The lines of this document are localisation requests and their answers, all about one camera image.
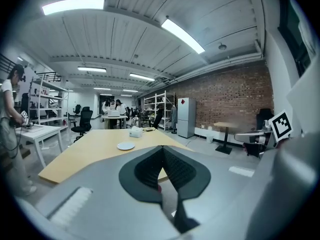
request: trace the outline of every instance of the gray pants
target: gray pants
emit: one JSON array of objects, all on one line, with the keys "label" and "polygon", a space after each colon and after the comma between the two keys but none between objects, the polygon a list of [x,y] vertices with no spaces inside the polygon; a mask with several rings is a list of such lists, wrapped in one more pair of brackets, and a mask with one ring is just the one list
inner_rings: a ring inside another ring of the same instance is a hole
[{"label": "gray pants", "polygon": [[9,125],[8,119],[2,119],[0,123],[0,140],[3,146],[5,146],[5,149],[10,150],[7,151],[7,153],[12,162],[12,170],[15,178],[14,182],[10,182],[10,186],[13,189],[18,187],[23,192],[28,192],[31,186],[28,184],[28,175],[24,160],[17,146],[17,139],[19,141],[19,136],[16,137],[15,128]]}]

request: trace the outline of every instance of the metal shelving unit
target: metal shelving unit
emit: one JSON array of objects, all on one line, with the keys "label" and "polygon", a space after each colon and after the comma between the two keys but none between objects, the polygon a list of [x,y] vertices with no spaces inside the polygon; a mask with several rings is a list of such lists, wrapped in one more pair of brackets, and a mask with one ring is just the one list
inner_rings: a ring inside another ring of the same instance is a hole
[{"label": "metal shelving unit", "polygon": [[164,91],[161,94],[155,94],[155,96],[144,98],[143,111],[154,111],[154,115],[150,115],[150,119],[156,118],[157,106],[163,104],[164,115],[159,123],[159,127],[164,130],[169,130],[171,127],[171,108],[174,105],[175,95]]},{"label": "metal shelving unit", "polygon": [[[45,76],[43,75],[40,79],[35,79],[32,80],[31,85],[32,84],[38,84],[40,85],[39,91],[41,92],[43,90],[43,87],[48,88],[49,90],[55,90],[57,92],[59,92],[59,96],[61,97],[55,97],[52,95],[48,95],[48,94],[43,94],[43,93],[39,93],[39,94],[31,94],[31,89],[30,88],[30,95],[29,97],[38,97],[38,107],[36,108],[29,108],[30,111],[32,110],[36,110],[37,111],[37,119],[33,119],[32,121],[35,122],[36,124],[43,124],[43,123],[47,123],[47,122],[52,122],[52,121],[59,121],[60,122],[60,127],[61,129],[65,129],[68,127],[68,117],[63,116],[62,113],[62,105],[63,105],[63,101],[64,100],[68,100],[69,99],[69,91],[52,83],[52,82],[48,82],[44,80]],[[44,99],[48,99],[49,100],[55,100],[56,102],[58,102],[58,107],[49,107],[49,102],[48,102],[48,107],[40,107],[40,103],[41,103],[41,98]],[[57,111],[57,116],[56,117],[49,117],[49,114],[46,115],[46,118],[40,118],[40,111]]]}]

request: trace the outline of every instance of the white plate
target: white plate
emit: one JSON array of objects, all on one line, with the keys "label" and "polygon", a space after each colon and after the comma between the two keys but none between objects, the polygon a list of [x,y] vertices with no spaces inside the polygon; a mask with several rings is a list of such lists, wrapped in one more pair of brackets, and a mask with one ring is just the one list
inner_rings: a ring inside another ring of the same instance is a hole
[{"label": "white plate", "polygon": [[135,147],[133,142],[121,142],[116,146],[120,150],[131,150]]}]

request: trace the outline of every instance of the black table base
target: black table base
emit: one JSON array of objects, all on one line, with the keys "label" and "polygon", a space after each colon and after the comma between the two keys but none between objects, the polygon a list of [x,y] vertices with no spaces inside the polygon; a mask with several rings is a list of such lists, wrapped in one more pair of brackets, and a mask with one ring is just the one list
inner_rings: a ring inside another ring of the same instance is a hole
[{"label": "black table base", "polygon": [[230,155],[232,148],[227,147],[229,128],[225,128],[224,142],[223,145],[218,146],[215,150]]}]

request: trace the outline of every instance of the window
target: window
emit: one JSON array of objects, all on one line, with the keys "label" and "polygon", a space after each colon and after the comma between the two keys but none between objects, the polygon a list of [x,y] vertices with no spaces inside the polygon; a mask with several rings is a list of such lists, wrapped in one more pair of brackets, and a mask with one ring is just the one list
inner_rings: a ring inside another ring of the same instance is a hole
[{"label": "window", "polygon": [[298,74],[301,77],[311,61],[300,34],[299,22],[290,0],[280,0],[280,26],[278,29],[289,46]]}]

